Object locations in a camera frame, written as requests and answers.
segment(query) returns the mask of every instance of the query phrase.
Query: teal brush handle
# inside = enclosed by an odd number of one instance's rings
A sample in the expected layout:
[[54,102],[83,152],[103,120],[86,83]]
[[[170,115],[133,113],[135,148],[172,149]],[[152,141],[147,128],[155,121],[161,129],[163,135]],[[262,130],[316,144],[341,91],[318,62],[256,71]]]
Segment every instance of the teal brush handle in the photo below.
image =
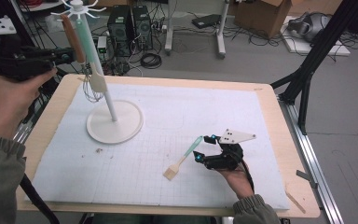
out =
[[185,157],[188,156],[188,154],[190,154],[190,152],[192,152],[194,150],[194,148],[196,148],[200,144],[201,141],[202,141],[202,136],[198,137],[196,139],[196,141],[194,141],[194,143],[191,145],[191,147],[186,152]]
[[84,23],[81,19],[76,20],[76,28],[77,28],[77,34],[80,37],[80,41],[83,45],[84,51],[86,51],[86,55],[88,56],[89,62],[94,63],[94,59],[92,57],[92,40],[90,40],[86,31],[86,28],[84,27]]

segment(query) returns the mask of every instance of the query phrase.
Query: gray sleeve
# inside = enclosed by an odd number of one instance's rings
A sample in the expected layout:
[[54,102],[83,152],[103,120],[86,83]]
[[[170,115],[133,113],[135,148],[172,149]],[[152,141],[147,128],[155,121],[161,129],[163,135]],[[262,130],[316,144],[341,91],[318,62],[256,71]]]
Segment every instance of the gray sleeve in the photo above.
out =
[[0,223],[15,223],[16,189],[24,176],[25,146],[0,137]]
[[256,194],[234,203],[234,224],[279,224],[277,214],[271,206],[264,203],[263,198]]

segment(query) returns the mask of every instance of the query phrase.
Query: person's hand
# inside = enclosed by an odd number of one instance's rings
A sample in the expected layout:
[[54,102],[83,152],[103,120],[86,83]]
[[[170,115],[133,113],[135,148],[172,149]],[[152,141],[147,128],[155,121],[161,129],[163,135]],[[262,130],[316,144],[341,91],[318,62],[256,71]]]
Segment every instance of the person's hand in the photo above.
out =
[[56,72],[53,68],[22,82],[0,76],[0,137],[13,138],[18,125],[28,114],[28,107],[39,96],[39,87]]
[[229,186],[237,194],[238,199],[255,195],[249,180],[246,178],[246,174],[239,167],[233,171],[218,170],[217,172],[226,179]]

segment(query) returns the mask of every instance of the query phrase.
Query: wooden brush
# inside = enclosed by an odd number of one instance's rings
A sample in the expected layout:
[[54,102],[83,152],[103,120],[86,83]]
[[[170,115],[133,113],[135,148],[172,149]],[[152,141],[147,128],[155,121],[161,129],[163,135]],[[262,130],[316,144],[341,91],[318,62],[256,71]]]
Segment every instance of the wooden brush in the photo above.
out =
[[168,169],[163,174],[167,179],[172,180],[176,176],[176,174],[179,172],[180,164],[182,164],[182,162],[185,160],[185,158],[188,156],[188,154],[190,154],[190,152],[192,152],[194,150],[194,148],[196,148],[196,146],[199,145],[201,140],[202,140],[202,136],[198,137],[196,139],[196,141],[194,141],[194,143],[188,149],[188,151],[185,153],[185,155],[179,160],[179,162],[177,162],[176,164],[170,165],[170,167],[168,167]]

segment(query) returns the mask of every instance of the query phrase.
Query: round white base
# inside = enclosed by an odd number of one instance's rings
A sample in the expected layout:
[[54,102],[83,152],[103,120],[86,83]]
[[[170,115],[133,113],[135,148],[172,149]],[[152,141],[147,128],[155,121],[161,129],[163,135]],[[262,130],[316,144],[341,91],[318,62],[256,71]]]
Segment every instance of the round white base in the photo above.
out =
[[113,101],[117,121],[112,121],[107,105],[94,108],[87,119],[87,130],[95,140],[119,144],[130,140],[142,128],[144,118],[139,107],[128,101]]

